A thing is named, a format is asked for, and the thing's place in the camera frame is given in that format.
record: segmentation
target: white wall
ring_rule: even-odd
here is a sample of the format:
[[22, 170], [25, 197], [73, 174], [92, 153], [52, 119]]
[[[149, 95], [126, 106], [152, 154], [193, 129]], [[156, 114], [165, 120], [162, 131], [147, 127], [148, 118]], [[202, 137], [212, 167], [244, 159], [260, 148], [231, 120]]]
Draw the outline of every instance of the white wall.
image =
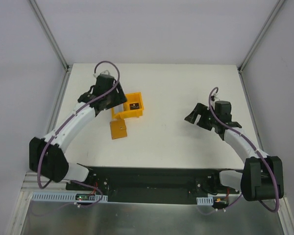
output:
[[28, 167], [28, 143], [50, 117], [61, 64], [25, 0], [0, 1], [0, 235]]
[[283, 161], [294, 214], [294, 0], [288, 0], [243, 73], [264, 149]]
[[69, 64], [239, 65], [277, 0], [37, 0]]

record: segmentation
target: yellow box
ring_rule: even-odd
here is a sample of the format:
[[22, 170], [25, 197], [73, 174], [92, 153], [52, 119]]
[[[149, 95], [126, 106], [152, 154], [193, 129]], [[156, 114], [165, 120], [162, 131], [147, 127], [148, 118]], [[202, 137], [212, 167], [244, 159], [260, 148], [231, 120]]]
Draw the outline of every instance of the yellow box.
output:
[[112, 119], [139, 118], [143, 115], [144, 105], [142, 94], [140, 92], [125, 94], [127, 102], [123, 104], [123, 111], [115, 113], [114, 108], [111, 109]]

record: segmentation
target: gray floor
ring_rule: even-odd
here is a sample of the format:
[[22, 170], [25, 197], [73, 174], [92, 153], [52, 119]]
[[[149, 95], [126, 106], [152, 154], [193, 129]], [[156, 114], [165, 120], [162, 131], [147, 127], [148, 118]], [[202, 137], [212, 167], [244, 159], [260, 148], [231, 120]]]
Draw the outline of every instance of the gray floor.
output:
[[[64, 203], [31, 202], [35, 214]], [[203, 212], [211, 207], [200, 207]], [[68, 205], [42, 217], [30, 211], [23, 235], [279, 235], [278, 214], [243, 198], [226, 212], [202, 215], [197, 206], [101, 203], [87, 209]]]

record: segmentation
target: white table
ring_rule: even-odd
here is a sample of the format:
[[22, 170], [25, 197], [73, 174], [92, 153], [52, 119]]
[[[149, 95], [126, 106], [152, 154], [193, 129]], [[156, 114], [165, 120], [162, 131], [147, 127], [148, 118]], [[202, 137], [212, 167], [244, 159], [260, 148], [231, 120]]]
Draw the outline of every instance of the white table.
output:
[[[219, 86], [219, 98], [232, 104], [233, 120], [256, 143], [236, 66], [117, 64], [124, 93], [141, 92], [144, 114], [128, 118], [126, 138], [112, 140], [111, 110], [102, 111], [72, 141], [68, 162], [93, 166], [168, 168], [243, 168], [242, 160], [214, 131], [184, 118]], [[74, 64], [58, 121], [63, 120], [81, 94], [95, 84], [95, 64]], [[98, 72], [111, 65], [101, 65]]]

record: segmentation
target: yellow bin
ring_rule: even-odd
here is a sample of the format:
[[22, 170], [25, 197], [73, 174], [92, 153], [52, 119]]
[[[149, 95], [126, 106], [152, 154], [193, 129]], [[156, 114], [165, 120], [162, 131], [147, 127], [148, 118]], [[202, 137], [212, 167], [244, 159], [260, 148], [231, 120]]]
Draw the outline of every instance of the yellow bin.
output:
[[112, 119], [139, 118], [143, 115], [144, 105], [140, 92], [125, 94], [127, 102], [123, 104], [123, 111], [115, 113], [112, 108]]

